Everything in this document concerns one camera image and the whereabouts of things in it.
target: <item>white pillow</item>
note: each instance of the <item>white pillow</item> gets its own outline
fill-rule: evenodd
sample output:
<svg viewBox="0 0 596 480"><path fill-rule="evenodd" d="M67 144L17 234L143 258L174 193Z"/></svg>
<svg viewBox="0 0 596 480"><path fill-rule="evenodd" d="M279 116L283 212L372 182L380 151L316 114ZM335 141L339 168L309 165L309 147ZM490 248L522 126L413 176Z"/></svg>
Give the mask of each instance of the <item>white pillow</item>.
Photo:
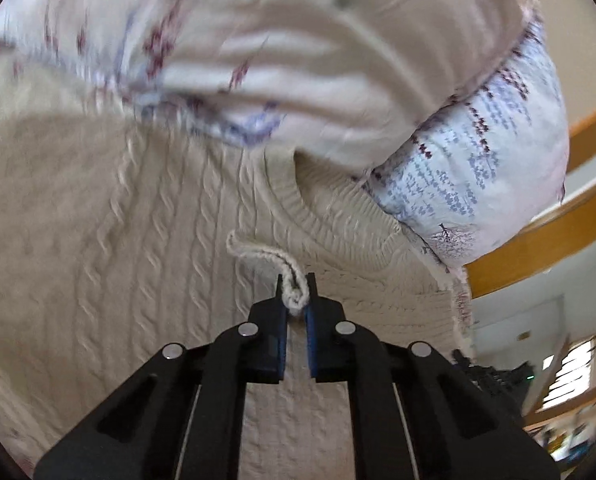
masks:
<svg viewBox="0 0 596 480"><path fill-rule="evenodd" d="M516 0L5 0L0 40L229 142L382 164L522 31Z"/></svg>
<svg viewBox="0 0 596 480"><path fill-rule="evenodd" d="M534 5L496 73L430 118L366 183L449 267L507 242L564 186L568 122Z"/></svg>

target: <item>sweater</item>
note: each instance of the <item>sweater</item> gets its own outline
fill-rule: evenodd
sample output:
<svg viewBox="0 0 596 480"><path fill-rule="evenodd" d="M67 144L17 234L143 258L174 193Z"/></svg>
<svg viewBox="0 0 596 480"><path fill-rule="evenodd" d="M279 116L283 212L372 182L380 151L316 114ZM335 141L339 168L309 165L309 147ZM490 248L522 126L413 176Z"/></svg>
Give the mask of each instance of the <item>sweater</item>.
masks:
<svg viewBox="0 0 596 480"><path fill-rule="evenodd" d="M0 438L35 463L163 345L213 341L274 294L278 269L394 344L457 345L451 280L335 168L96 111L89 89L0 56ZM347 391L309 377L304 324L284 381L251 385L240 474L353 478Z"/></svg>

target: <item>cable knit pattern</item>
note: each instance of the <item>cable knit pattern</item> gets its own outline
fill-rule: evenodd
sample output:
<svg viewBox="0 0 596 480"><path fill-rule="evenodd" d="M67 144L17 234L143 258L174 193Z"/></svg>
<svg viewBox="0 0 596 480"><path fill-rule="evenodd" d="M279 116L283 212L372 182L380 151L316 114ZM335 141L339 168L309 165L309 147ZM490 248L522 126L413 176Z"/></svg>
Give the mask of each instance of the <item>cable knit pattern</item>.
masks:
<svg viewBox="0 0 596 480"><path fill-rule="evenodd" d="M193 347L274 293L235 231L315 272L351 320L447 354L451 280L342 173L286 148L244 151L88 112L88 90L0 56L0 437L43 452L171 341ZM241 480L353 478L347 391L309 377L290 322L284 381L251 385Z"/></svg>

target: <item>ribbed neckline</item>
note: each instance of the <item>ribbed neckline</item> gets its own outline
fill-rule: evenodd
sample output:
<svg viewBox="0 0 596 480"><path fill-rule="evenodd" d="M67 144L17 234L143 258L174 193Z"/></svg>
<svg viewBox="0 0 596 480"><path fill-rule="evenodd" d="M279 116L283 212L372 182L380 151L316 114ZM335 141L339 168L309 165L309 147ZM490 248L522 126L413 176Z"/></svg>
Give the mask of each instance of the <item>ribbed neckline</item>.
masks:
<svg viewBox="0 0 596 480"><path fill-rule="evenodd" d="M310 186L334 190L329 218L319 216L303 199L296 174L298 163L308 165ZM360 186L326 162L318 164L292 149L267 146L260 151L256 166L258 190L267 195L270 209L275 214L283 214L285 221L294 224L336 260L342 260L344 266L381 270L389 266L396 249L408 244L400 223L384 213ZM336 215L339 212L348 215ZM349 215L372 227L361 244L340 228L339 219Z"/></svg>

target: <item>pillow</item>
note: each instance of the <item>pillow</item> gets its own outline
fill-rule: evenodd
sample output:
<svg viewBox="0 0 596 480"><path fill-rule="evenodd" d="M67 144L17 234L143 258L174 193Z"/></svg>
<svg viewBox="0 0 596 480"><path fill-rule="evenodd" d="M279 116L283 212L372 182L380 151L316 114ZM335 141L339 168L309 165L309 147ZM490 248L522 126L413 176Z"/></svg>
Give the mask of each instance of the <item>pillow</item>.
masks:
<svg viewBox="0 0 596 480"><path fill-rule="evenodd" d="M4 0L0 41L241 145L382 164L522 32L516 0Z"/></svg>
<svg viewBox="0 0 596 480"><path fill-rule="evenodd" d="M564 186L568 122L536 5L528 0L523 39L495 74L431 117L365 184L450 267L507 242Z"/></svg>

